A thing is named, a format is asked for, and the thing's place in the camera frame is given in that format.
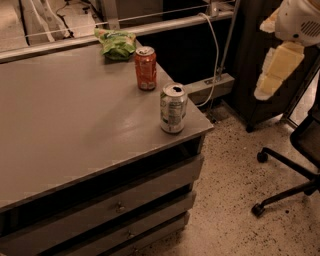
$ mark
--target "chair leg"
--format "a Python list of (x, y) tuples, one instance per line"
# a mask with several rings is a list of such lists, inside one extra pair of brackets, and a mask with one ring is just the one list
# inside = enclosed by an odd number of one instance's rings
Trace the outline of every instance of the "chair leg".
[(278, 159), (280, 162), (291, 167), (293, 170), (300, 173), (302, 176), (306, 177), (309, 180), (313, 180), (317, 176), (317, 174), (308, 171), (307, 169), (305, 169), (301, 165), (291, 161), (290, 159), (284, 157), (283, 155), (280, 155), (279, 153), (273, 151), (270, 148), (263, 148), (260, 154), (265, 154), (265, 153)]
[(274, 203), (274, 202), (277, 202), (277, 201), (282, 200), (284, 198), (287, 198), (289, 196), (298, 194), (300, 192), (304, 192), (304, 191), (309, 191), (309, 192), (313, 191), (314, 192), (317, 190), (318, 186), (319, 186), (318, 180), (308, 181), (302, 185), (296, 186), (294, 188), (291, 188), (289, 190), (286, 190), (282, 193), (279, 193), (277, 195), (274, 195), (272, 197), (269, 197), (269, 198), (263, 200), (260, 204), (256, 204), (255, 206), (253, 206), (251, 209), (251, 212), (255, 216), (259, 217), (265, 211), (264, 206), (271, 204), (271, 203)]

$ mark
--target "white cable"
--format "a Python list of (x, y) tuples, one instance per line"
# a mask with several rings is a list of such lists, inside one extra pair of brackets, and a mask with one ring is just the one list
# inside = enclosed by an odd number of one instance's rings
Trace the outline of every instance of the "white cable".
[(211, 86), (211, 91), (210, 91), (209, 97), (206, 99), (206, 101), (204, 103), (196, 105), (197, 107), (202, 107), (205, 104), (207, 104), (209, 102), (209, 100), (211, 99), (211, 96), (212, 96), (212, 93), (213, 93), (213, 89), (214, 89), (214, 86), (215, 86), (215, 83), (216, 83), (216, 73), (217, 73), (217, 66), (218, 66), (218, 59), (219, 59), (219, 45), (218, 45), (216, 34), (214, 33), (214, 30), (212, 28), (212, 25), (211, 25), (211, 22), (210, 22), (208, 16), (206, 14), (202, 13), (202, 12), (199, 13), (199, 15), (204, 17), (208, 21), (208, 24), (210, 26), (210, 29), (211, 29), (211, 32), (212, 32), (212, 35), (213, 35), (213, 39), (214, 39), (214, 42), (215, 42), (216, 48), (217, 48), (216, 62), (215, 62), (215, 65), (214, 65), (214, 73), (213, 73), (213, 81), (212, 81), (212, 86)]

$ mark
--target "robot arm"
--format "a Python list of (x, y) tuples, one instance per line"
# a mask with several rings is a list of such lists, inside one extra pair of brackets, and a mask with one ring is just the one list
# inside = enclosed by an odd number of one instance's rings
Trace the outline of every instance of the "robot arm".
[(304, 58), (304, 47), (320, 43), (320, 0), (284, 0), (260, 29), (284, 42), (265, 58), (254, 96), (268, 100)]

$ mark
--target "red soda can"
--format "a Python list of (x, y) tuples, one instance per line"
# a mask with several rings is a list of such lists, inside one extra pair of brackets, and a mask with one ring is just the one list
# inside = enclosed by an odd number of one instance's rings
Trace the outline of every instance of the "red soda can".
[(136, 50), (134, 58), (138, 87), (151, 91), (157, 86), (156, 53), (152, 47), (143, 46)]

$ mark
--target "drawer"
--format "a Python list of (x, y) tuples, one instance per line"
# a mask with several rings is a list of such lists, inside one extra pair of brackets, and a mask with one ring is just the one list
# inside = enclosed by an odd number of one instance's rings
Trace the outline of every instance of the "drawer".
[(151, 202), (199, 177), (203, 157), (189, 158), (97, 198), (86, 208), (56, 215), (0, 239), (0, 251), (10, 256), (36, 255), (89, 229)]
[(111, 232), (105, 230), (96, 236), (89, 238), (82, 244), (75, 245), (68, 251), (63, 251), (56, 256), (93, 256), (103, 253), (111, 248), (134, 239), (136, 236), (186, 212), (194, 203), (195, 193), (190, 192), (180, 196), (170, 203), (150, 210), (148, 214), (134, 217), (132, 220)]
[(183, 213), (175, 218), (172, 218), (165, 223), (144, 232), (140, 236), (137, 236), (132, 241), (123, 243), (111, 250), (102, 253), (101, 256), (128, 256), (135, 255), (138, 251), (144, 247), (158, 241), (171, 233), (182, 230), (185, 225), (188, 224), (190, 214), (188, 212)]

